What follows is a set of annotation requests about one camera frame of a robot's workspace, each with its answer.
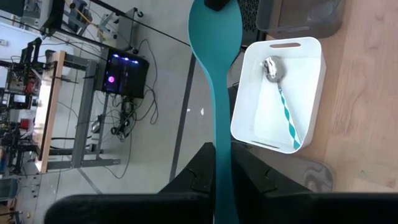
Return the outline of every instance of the white plastic bin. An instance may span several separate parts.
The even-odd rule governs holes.
[[[298,149],[292,144],[277,84],[264,76],[261,63],[269,56],[280,57],[285,65],[281,86],[301,140]],[[317,39],[303,37],[253,43],[244,55],[232,135],[240,141],[286,154],[309,145],[325,73],[326,63]]]

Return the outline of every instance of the gray floor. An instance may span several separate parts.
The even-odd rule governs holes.
[[[106,2],[111,3],[122,11],[138,7],[144,13],[144,17],[139,19],[140,21],[183,42],[188,42],[187,19],[193,0],[107,0]],[[91,4],[91,8],[101,15],[109,13],[94,4]],[[98,16],[93,15],[93,17],[94,23],[97,23],[99,20]],[[96,36],[96,31],[93,27],[89,27],[89,31]],[[19,203],[20,209],[25,212],[25,215],[30,214],[30,218],[26,218],[24,215],[26,223],[43,223],[45,211],[49,206],[56,200],[69,195],[156,193],[169,182],[192,51],[189,46],[176,40],[146,27],[137,26],[134,45],[138,47],[137,45],[143,39],[149,41],[157,62],[158,79],[155,92],[159,108],[159,119],[155,125],[150,124],[152,109],[149,116],[138,122],[132,132],[131,146],[130,139],[120,142],[118,138],[111,138],[110,134],[104,138],[106,142],[103,144],[103,148],[107,149],[106,155],[108,157],[122,160],[120,166],[109,168],[117,176],[120,176],[125,166],[128,165],[126,175],[119,180],[103,167],[94,167],[28,176],[28,180],[24,182],[24,187],[19,196],[19,200],[23,201],[23,203]],[[93,49],[83,48],[98,55],[98,52]],[[82,57],[98,59],[86,52],[76,51],[77,55],[80,53]],[[153,58],[146,44],[142,45],[140,54],[144,55],[150,62],[147,83],[151,85],[155,79],[156,72]],[[231,67],[228,74],[228,86],[239,81],[242,61],[243,55],[240,55]],[[80,107],[83,76],[83,72],[73,71],[70,74],[70,78],[76,78],[80,84],[63,83],[59,99],[60,102],[70,106],[76,112]],[[92,118],[100,114],[103,109],[101,103],[104,101],[104,95],[100,92],[97,95],[99,100],[97,97],[95,98]],[[146,112],[151,101],[152,96],[147,95],[143,105],[138,110],[139,117]],[[183,111],[183,113],[186,113],[186,119],[177,162],[177,174],[204,142],[213,141],[209,86],[198,64],[195,65],[193,74],[188,110]],[[53,136],[74,137],[76,124],[76,116],[68,108],[58,105]],[[107,124],[105,133],[109,133],[111,127],[111,124]],[[54,146],[58,147],[72,147],[72,144],[73,141],[53,143]],[[127,163],[130,150],[131,159]]]

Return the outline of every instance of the teal and white striped handle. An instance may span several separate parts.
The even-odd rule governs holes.
[[[289,133],[290,137],[292,138],[293,148],[298,149],[301,146],[301,141],[299,135],[297,134],[296,126],[294,125],[292,115],[290,114],[289,107],[287,106],[286,99],[284,96],[284,92],[282,91],[282,87],[280,83],[278,83],[278,90],[280,97],[282,99],[282,103],[284,105],[285,117],[289,123]]]

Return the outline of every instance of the glowing light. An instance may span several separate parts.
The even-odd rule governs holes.
[[[108,78],[108,82],[114,83],[114,77],[109,77],[109,78]]]

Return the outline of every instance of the teal spatula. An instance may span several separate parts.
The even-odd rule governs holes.
[[[242,17],[236,0],[216,12],[194,0],[188,21],[191,48],[206,74],[213,103],[216,148],[216,224],[238,223],[231,176],[231,131],[226,78],[242,42]]]

